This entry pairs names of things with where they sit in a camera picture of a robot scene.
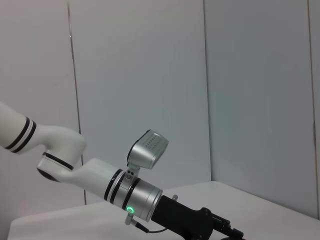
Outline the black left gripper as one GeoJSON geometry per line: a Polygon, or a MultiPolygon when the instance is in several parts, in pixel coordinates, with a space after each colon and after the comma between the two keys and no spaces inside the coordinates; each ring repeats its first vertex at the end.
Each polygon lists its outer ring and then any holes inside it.
{"type": "Polygon", "coordinates": [[[225,235],[224,240],[243,240],[244,233],[231,227],[231,222],[212,216],[205,208],[193,210],[167,197],[161,196],[151,220],[178,234],[185,240],[208,240],[213,230],[225,235]]]}

